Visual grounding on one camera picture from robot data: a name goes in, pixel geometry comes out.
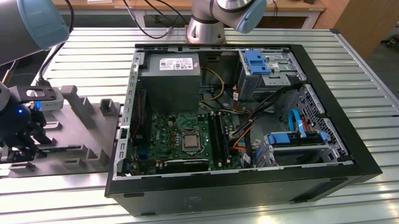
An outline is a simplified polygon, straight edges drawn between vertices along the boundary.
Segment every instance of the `slotted metal surface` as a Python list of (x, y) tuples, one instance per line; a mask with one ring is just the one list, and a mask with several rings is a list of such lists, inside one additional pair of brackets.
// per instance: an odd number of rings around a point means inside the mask
[[(160, 28), (147, 29), (162, 35)], [(229, 43), (302, 44), (358, 129), (383, 174), (315, 203), (132, 217), (104, 198), (107, 174), (0, 180), (2, 223), (395, 223), (399, 220), (398, 100), (341, 35), (330, 30), (226, 31)], [(159, 40), (135, 28), (76, 28), (46, 72), (54, 86), (74, 84), (92, 103), (124, 103), (136, 43), (184, 43), (184, 30)]]

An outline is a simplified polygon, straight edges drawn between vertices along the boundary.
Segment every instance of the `black cable on table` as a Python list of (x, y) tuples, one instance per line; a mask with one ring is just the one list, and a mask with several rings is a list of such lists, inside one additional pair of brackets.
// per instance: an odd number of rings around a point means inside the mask
[(152, 39), (162, 39), (166, 35), (170, 34), (170, 31), (171, 31), (171, 29), (172, 29), (172, 27), (170, 27), (170, 28), (166, 30), (166, 33), (164, 33), (164, 35), (162, 35), (162, 36), (152, 36), (152, 35), (150, 35), (150, 34), (143, 30), (142, 26), (139, 25), (138, 20), (136, 20), (136, 17), (135, 17), (135, 15), (134, 15), (132, 11), (131, 11), (130, 5), (127, 4), (126, 0), (123, 0), (123, 1), (124, 1), (126, 9), (127, 9), (127, 11), (128, 11), (128, 13), (130, 13), (130, 15), (131, 15), (131, 18), (132, 18), (132, 20), (134, 20), (134, 22), (135, 22), (138, 28), (140, 29), (140, 31), (142, 31), (150, 38), (152, 38)]
[(163, 0), (156, 0), (156, 1), (160, 2), (160, 3), (163, 3), (167, 7), (170, 7), (171, 10), (174, 10), (174, 11), (178, 13), (178, 15), (180, 16), (180, 18), (184, 20), (186, 25), (188, 25), (188, 22), (187, 22), (187, 20), (184, 19), (183, 15), (179, 13), (179, 11), (178, 11), (178, 10), (168, 4), (168, 3), (166, 3)]
[(148, 1), (148, 0), (144, 0), (146, 1), (146, 3), (150, 5), (150, 7), (168, 20), (168, 21), (171, 21), (172, 22), (172, 24), (174, 24), (174, 20), (171, 20), (163, 13), (162, 13), (162, 11), (154, 6), (154, 4), (151, 4), (151, 2)]

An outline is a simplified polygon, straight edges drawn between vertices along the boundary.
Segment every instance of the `orange wire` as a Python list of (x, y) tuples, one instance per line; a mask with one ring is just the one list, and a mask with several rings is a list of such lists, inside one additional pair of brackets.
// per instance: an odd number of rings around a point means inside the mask
[(233, 146), (233, 149), (245, 150), (245, 148), (242, 148), (242, 147), (237, 147), (237, 146), (238, 146), (239, 141), (243, 139), (243, 137), (246, 136), (246, 134), (247, 134), (249, 131), (251, 130), (253, 126), (254, 126), (254, 124), (250, 126), (250, 128), (249, 128), (249, 129), (245, 131), (245, 133), (241, 135), (241, 137), (239, 137), (237, 143), (235, 143), (234, 146)]

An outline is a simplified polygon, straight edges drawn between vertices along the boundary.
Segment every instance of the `wooden table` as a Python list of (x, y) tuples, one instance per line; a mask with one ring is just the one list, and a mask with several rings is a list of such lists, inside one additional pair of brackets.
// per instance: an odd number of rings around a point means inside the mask
[[(64, 0), (52, 0), (62, 14), (70, 14)], [(160, 2), (150, 0), (158, 9), (166, 15), (176, 15), (176, 13)], [(191, 0), (166, 0), (166, 2), (179, 10), (183, 15), (191, 15)], [(127, 14), (124, 2), (114, 0), (114, 3), (88, 4), (87, 0), (71, 0), (76, 14)], [(315, 4), (307, 4), (303, 0), (278, 0), (278, 16), (279, 17), (305, 17), (302, 28), (313, 29), (321, 13), (326, 10), (325, 4), (317, 0)], [(134, 9), (136, 20), (142, 27), (146, 27), (144, 16), (158, 15), (158, 12), (150, 7), (144, 0), (128, 1)], [(269, 4), (265, 16), (274, 16), (275, 5)]]

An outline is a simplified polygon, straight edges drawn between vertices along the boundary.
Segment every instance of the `wire bundle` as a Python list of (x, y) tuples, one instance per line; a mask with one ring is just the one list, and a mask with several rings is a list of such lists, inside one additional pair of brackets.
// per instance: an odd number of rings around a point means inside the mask
[(278, 101), (279, 97), (281, 97), (287, 91), (294, 90), (294, 89), (298, 89), (298, 88), (301, 88), (302, 86), (303, 86), (303, 84), (295, 84), (295, 85), (293, 85), (293, 86), (283, 87), (283, 88), (279, 89), (277, 92), (274, 92), (274, 94), (270, 95), (270, 96), (269, 96), (269, 97), (267, 97), (267, 98), (258, 104), (258, 106), (255, 107), (254, 111), (251, 112), (251, 114), (250, 114), (250, 116), (249, 116), (249, 121), (247, 121), (247, 123), (246, 123), (242, 127), (239, 127), (239, 128), (234, 131), (234, 133), (233, 133), (233, 135), (237, 135), (238, 133), (241, 133), (241, 132), (243, 131), (243, 133), (242, 133), (241, 137), (238, 138), (238, 141), (237, 141), (237, 143), (235, 143), (235, 145), (234, 145), (234, 149), (237, 149), (237, 150), (246, 150), (245, 148), (238, 147), (238, 143), (239, 143), (239, 141), (245, 138), (245, 136), (247, 135), (250, 129), (253, 128), (253, 126), (254, 126), (254, 122), (255, 122), (255, 120), (257, 120), (257, 118), (258, 118), (259, 113), (261, 113), (263, 110), (266, 110), (267, 108), (270, 108), (270, 107), (275, 104), (275, 102)]

